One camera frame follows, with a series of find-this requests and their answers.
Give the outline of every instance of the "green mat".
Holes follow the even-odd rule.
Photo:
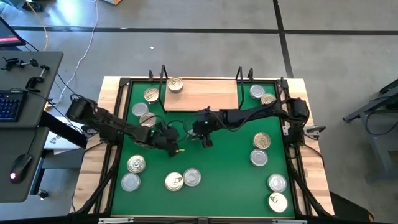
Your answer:
[[[266,93],[275,95],[273,84],[262,85]],[[139,124],[139,118],[132,113],[132,106],[145,102],[144,91],[150,87],[158,88],[158,83],[134,82],[127,121]],[[249,97],[251,84],[244,84],[245,102],[243,109],[259,106],[260,102]],[[165,85],[162,88],[163,99]],[[238,86],[239,102],[241,88]],[[160,104],[149,105],[149,111],[161,115],[166,122],[187,118],[189,129],[197,119],[193,113],[169,112],[164,114]],[[174,123],[181,138],[182,125]],[[252,140],[256,133],[265,132],[271,137],[271,146],[266,150],[268,163],[254,167],[250,163],[253,150]],[[113,199],[112,215],[132,216],[206,216],[206,217],[293,217],[294,210],[290,186],[283,194],[289,206],[283,213],[276,213],[268,206],[272,193],[267,178],[275,173],[288,179],[282,131],[278,118],[264,118],[246,123],[241,130],[231,133],[225,129],[211,133],[213,147],[202,148],[201,141],[184,140],[179,146],[185,149],[173,158],[166,151],[140,147],[128,137],[124,138],[121,162]],[[121,179],[128,173],[127,160],[142,155],[147,163],[139,174],[141,186],[133,192],[121,188]],[[194,167],[201,172],[201,182],[196,187],[184,185],[179,191],[171,192],[165,187],[165,177],[171,172],[181,174]]]

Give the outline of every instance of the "metal can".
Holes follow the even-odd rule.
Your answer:
[[[144,98],[148,103],[156,103],[159,99],[159,90],[156,88],[149,88],[144,92]]]
[[[270,208],[277,213],[282,213],[287,208],[287,199],[281,193],[272,193],[268,198]]]
[[[137,174],[128,173],[122,178],[122,188],[127,192],[137,190],[141,185],[141,179]]]
[[[184,172],[184,183],[189,187],[194,187],[200,183],[201,174],[195,168],[189,168]]]
[[[253,85],[250,87],[250,97],[259,100],[265,94],[264,88],[260,85]]]
[[[253,146],[258,149],[268,149],[271,145],[271,138],[266,133],[257,133],[253,138]]]
[[[142,115],[148,113],[149,109],[145,103],[136,103],[132,106],[132,113],[137,116],[141,117]]]
[[[184,184],[184,179],[182,175],[178,172],[173,172],[167,175],[165,180],[166,188],[170,191],[178,191],[182,188]]]
[[[179,77],[172,77],[167,83],[167,87],[172,93],[181,93],[184,87],[184,82]]]
[[[145,159],[140,155],[134,155],[127,161],[127,170],[138,174],[144,171],[146,167]]]
[[[261,97],[261,104],[262,105],[268,105],[270,103],[272,103],[273,101],[276,100],[276,97],[270,93],[265,93],[262,97]]]
[[[272,174],[268,177],[268,186],[274,192],[281,193],[286,190],[286,179],[280,174]]]
[[[255,149],[250,153],[250,161],[256,167],[264,166],[268,162],[268,156],[263,150]]]
[[[156,123],[156,117],[154,113],[146,113],[139,118],[141,126],[153,127]]]

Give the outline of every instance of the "concrete floor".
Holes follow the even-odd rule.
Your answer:
[[[58,0],[40,16],[48,26],[92,26],[93,6],[89,0]],[[285,29],[398,30],[398,2],[394,0],[279,0],[279,6]],[[277,28],[271,0],[124,0],[116,7],[100,1],[98,10],[99,27]],[[11,7],[1,16],[12,26],[39,26],[31,13]],[[18,33],[38,49],[44,46],[43,32]],[[59,72],[67,80],[84,54],[90,33],[50,32],[49,38],[48,50],[65,54]],[[365,182],[364,176],[377,169],[365,130],[359,121],[345,124],[341,118],[397,78],[398,35],[287,35],[287,46],[294,77],[305,79],[315,123],[327,127],[320,148],[330,190],[372,211],[376,221],[395,223],[397,181]],[[97,99],[103,76],[147,75],[149,69],[158,72],[162,64],[177,76],[232,77],[242,65],[245,73],[252,67],[255,77],[286,77],[277,34],[102,32],[95,33],[70,87]],[[54,88],[51,96],[58,95]],[[69,103],[65,99],[59,108],[66,111]],[[58,183],[56,188],[48,187],[49,200],[29,198],[20,204],[1,204],[0,219],[68,213],[77,174],[51,170],[43,186],[50,186],[54,176],[62,177],[61,189]]]

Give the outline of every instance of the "keyboard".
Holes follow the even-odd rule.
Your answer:
[[[0,90],[0,122],[18,122],[27,91]]]

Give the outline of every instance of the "computer mouse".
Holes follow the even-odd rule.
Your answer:
[[[32,156],[29,154],[19,155],[15,159],[10,171],[11,183],[18,184],[25,179],[30,162],[32,162]]]

